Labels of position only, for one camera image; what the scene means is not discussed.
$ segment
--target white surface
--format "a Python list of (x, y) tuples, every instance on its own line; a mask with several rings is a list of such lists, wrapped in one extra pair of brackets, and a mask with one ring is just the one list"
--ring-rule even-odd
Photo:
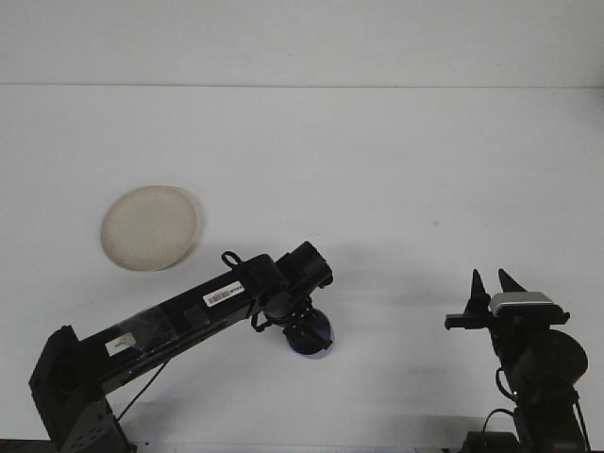
[(304, 445), (167, 445), (138, 444), (139, 453), (443, 453), (429, 448), (362, 448), (348, 446)]
[[(45, 432), (27, 380), (47, 336), (80, 338), (305, 240), (333, 285), (326, 358), (240, 323), (183, 354), (124, 420), (132, 440), (460, 445), (504, 405), (486, 331), (444, 329), (477, 267), (504, 267), (572, 313), (579, 381), (604, 445), (604, 90), (0, 88), (0, 437)], [(200, 243), (152, 274), (98, 241), (122, 193), (174, 184)], [(116, 411), (147, 377), (111, 396)]]
[(604, 85), (600, 0), (0, 2), (0, 82)]

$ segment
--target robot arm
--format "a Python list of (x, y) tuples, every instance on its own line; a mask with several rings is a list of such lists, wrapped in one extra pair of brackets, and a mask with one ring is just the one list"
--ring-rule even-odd
[(254, 325), (262, 312), (302, 353), (329, 347), (328, 333), (316, 328), (327, 318), (311, 307), (310, 294), (332, 274), (310, 243), (278, 261), (241, 261), (230, 252), (223, 261), (229, 272), (87, 339), (71, 327), (48, 339), (29, 385), (58, 453), (135, 451), (106, 395), (243, 319)]
[(583, 453), (586, 438), (573, 406), (579, 401), (574, 384), (587, 370), (587, 356), (577, 341), (550, 328), (570, 315), (544, 294), (527, 292), (503, 270), (499, 280), (503, 293), (491, 298), (474, 271), (464, 313), (447, 315), (445, 327), (489, 329), (511, 390), (504, 394), (516, 406), (520, 442), (510, 433), (471, 432), (463, 452)]

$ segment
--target cable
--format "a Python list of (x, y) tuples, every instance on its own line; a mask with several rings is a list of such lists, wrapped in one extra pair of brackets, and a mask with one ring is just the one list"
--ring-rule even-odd
[(128, 409), (130, 409), (132, 407), (132, 405), (134, 403), (136, 403), (136, 400), (139, 399), (139, 397), (144, 393), (145, 390), (147, 390), (149, 388), (149, 386), (153, 383), (153, 381), (159, 376), (159, 373), (161, 373), (163, 371), (163, 369), (166, 367), (166, 365), (168, 364), (169, 361), (165, 362), (157, 371), (157, 373), (155, 375), (153, 375), (153, 377), (151, 377), (149, 379), (149, 382), (146, 383), (146, 385), (143, 387), (143, 389), (137, 393), (137, 395), (132, 398), (132, 401), (130, 401), (128, 403), (128, 405), (126, 406), (126, 408), (122, 411), (122, 413), (120, 413), (120, 416), (117, 417), (117, 421), (119, 422), (120, 420), (122, 420), (122, 417), (124, 416), (124, 414), (128, 411)]
[(484, 431), (486, 431), (486, 429), (487, 429), (487, 424), (489, 423), (489, 419), (498, 412), (505, 413), (505, 414), (509, 415), (510, 417), (513, 417), (513, 412), (508, 411), (507, 409), (499, 408), (499, 409), (492, 410), (491, 413), (489, 413), (489, 415), (487, 415), (487, 419), (484, 421), (484, 425), (482, 425), (482, 434), (484, 434)]
[(516, 402), (516, 398), (513, 397), (513, 394), (511, 394), (510, 392), (508, 392), (506, 390), (506, 388), (503, 386), (503, 384), (501, 383), (501, 378), (499, 377), (499, 373), (501, 373), (503, 371), (503, 366), (497, 368), (497, 371), (495, 371), (495, 384), (497, 385), (497, 389), (499, 389), (499, 391), (508, 399), (510, 399), (511, 401), (513, 401), (514, 403)]
[(227, 250), (225, 253), (223, 253), (220, 258), (222, 258), (223, 263), (231, 269), (243, 262), (242, 259), (239, 258), (239, 255), (237, 255), (235, 252), (231, 252), (230, 250)]
[(591, 453), (592, 446), (589, 444), (589, 438), (587, 437), (587, 428), (585, 427), (585, 420), (583, 420), (583, 412), (581, 411), (581, 405), (579, 404), (579, 400), (577, 400), (577, 402), (575, 403), (575, 407), (577, 408), (577, 414), (579, 415), (579, 423), (581, 425), (581, 430), (583, 431), (583, 439), (585, 439), (587, 453)]

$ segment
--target white label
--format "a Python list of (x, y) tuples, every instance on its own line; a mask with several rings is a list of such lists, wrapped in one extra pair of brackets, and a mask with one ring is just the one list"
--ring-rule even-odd
[(245, 291), (241, 281), (233, 281), (229, 285), (226, 285), (220, 290), (213, 291), (209, 294), (204, 295), (204, 302), (208, 307), (213, 307), (216, 304), (224, 302), (233, 295), (242, 293)]
[(130, 332), (127, 332), (121, 337), (106, 343), (105, 347), (107, 348), (109, 356), (113, 357), (115, 354), (122, 352), (135, 344), (136, 340), (134, 339), (134, 335), (132, 335)]

